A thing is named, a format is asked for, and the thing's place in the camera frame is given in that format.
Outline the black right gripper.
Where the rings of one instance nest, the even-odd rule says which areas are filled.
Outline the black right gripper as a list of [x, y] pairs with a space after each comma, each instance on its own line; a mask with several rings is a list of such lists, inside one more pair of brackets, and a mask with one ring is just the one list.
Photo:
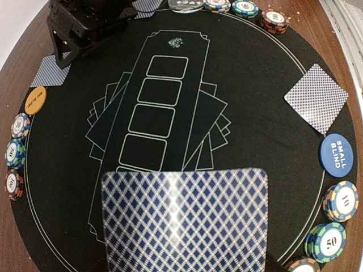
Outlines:
[[70, 65], [125, 31], [138, 12], [131, 1], [54, 1], [49, 3], [47, 26], [56, 64]]

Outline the card dealt to big blind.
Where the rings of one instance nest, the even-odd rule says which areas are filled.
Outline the card dealt to big blind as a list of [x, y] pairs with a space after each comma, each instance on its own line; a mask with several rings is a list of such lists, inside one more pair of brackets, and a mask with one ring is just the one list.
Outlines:
[[56, 62], [56, 56], [54, 54], [46, 56], [42, 59], [30, 87], [61, 86], [69, 73], [70, 67], [71, 64], [61, 69]]

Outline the card dealt to dealer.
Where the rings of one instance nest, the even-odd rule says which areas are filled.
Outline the card dealt to dealer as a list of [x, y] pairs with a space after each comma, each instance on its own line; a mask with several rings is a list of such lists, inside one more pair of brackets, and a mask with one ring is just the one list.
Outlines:
[[137, 11], [135, 19], [149, 18], [163, 4], [163, 0], [136, 0], [132, 2], [133, 8]]

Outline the yellow big blind button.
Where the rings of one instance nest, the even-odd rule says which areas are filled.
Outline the yellow big blind button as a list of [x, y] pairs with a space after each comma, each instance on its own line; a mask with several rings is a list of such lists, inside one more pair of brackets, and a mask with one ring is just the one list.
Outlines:
[[45, 87], [40, 86], [34, 88], [26, 99], [24, 106], [25, 112], [29, 116], [33, 116], [43, 107], [47, 98], [47, 90]]

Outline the clear round dealer button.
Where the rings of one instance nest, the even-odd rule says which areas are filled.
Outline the clear round dealer button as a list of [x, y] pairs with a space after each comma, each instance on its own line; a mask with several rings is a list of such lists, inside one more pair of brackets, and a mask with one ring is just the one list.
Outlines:
[[203, 1], [194, 0], [168, 0], [169, 8], [176, 13], [190, 14], [204, 8]]

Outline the blue white chip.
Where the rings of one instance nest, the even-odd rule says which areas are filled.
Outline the blue white chip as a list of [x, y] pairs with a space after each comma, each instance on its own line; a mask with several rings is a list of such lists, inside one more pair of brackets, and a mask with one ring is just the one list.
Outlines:
[[31, 121], [25, 113], [19, 113], [11, 125], [11, 136], [15, 139], [25, 138], [30, 129]]
[[203, 3], [207, 10], [218, 14], [228, 12], [231, 7], [231, 2], [228, 0], [203, 0]]
[[330, 187], [323, 198], [323, 211], [333, 222], [345, 222], [351, 219], [359, 204], [358, 190], [350, 181], [341, 181]]

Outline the green chip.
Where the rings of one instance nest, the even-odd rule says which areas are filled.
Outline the green chip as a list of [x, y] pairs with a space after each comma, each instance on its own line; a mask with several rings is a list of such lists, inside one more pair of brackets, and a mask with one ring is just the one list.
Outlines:
[[347, 235], [340, 223], [319, 224], [307, 234], [304, 251], [319, 263], [337, 259], [346, 245]]
[[259, 8], [252, 1], [237, 0], [232, 3], [234, 14], [244, 19], [251, 19], [257, 16]]
[[20, 169], [26, 160], [26, 147], [22, 141], [12, 139], [5, 149], [5, 162], [8, 167]]

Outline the brown chip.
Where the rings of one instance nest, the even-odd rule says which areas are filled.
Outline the brown chip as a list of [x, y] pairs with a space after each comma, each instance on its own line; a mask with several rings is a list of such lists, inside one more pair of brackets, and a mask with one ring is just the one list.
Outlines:
[[290, 26], [290, 19], [281, 11], [267, 9], [261, 13], [260, 26], [271, 34], [282, 35]]
[[13, 200], [17, 201], [22, 198], [25, 190], [24, 180], [14, 169], [8, 171], [5, 178], [5, 192], [7, 196]]
[[308, 257], [290, 261], [285, 268], [289, 272], [320, 272], [320, 266], [316, 260]]

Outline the blue patterned card deck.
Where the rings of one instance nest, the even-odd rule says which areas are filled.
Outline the blue patterned card deck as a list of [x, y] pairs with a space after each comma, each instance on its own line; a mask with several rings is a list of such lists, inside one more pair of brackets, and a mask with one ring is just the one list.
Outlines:
[[100, 184], [109, 271], [264, 271], [264, 170], [110, 171]]

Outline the card dealt to small blind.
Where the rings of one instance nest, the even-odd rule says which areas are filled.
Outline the card dealt to small blind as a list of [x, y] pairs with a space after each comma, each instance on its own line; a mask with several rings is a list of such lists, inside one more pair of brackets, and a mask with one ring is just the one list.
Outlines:
[[317, 63], [288, 91], [284, 100], [317, 132], [326, 134], [349, 98]]

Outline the blue small blind button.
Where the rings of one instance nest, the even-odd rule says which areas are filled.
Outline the blue small blind button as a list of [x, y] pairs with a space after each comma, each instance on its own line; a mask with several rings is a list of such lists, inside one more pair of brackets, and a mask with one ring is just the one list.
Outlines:
[[323, 168], [333, 177], [344, 177], [353, 167], [352, 146], [341, 134], [325, 137], [320, 145], [319, 157]]

